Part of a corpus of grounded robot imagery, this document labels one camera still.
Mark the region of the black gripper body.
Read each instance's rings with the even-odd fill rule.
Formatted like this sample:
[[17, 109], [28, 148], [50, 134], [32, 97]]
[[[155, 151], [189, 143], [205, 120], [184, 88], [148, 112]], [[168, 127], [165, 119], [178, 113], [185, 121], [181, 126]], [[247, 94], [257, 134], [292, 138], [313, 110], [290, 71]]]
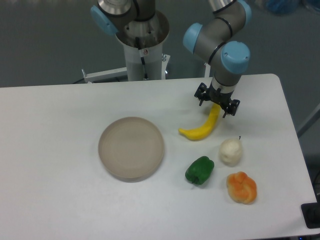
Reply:
[[231, 96], [233, 92], [222, 93], [220, 88], [215, 89], [212, 85], [208, 88], [209, 100], [221, 106], [221, 108], [227, 108], [231, 105]]

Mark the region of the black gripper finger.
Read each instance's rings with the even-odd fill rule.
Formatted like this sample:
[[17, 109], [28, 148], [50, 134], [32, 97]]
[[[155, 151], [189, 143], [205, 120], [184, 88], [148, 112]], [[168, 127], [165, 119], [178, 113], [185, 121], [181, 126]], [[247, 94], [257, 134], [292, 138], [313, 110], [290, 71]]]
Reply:
[[199, 106], [201, 106], [203, 102], [209, 101], [208, 90], [207, 86], [202, 82], [194, 93], [194, 97], [199, 100]]
[[238, 110], [238, 107], [240, 105], [240, 100], [238, 99], [229, 99], [226, 102], [223, 102], [221, 104], [221, 108], [224, 111], [223, 118], [225, 118], [227, 115], [235, 116]]

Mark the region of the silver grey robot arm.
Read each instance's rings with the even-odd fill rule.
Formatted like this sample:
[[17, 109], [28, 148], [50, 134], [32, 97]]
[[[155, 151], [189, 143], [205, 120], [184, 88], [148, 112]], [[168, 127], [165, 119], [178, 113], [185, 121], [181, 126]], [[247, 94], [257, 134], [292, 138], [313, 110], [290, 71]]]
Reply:
[[[211, 84], [201, 84], [195, 97], [220, 105], [226, 115], [235, 115], [240, 101], [232, 94], [250, 61], [250, 50], [232, 37], [250, 21], [250, 6], [242, 0], [211, 0], [213, 20], [192, 24], [183, 45], [214, 69]], [[122, 44], [129, 81], [159, 80], [163, 43], [169, 21], [153, 0], [99, 0], [90, 9], [96, 25]]]

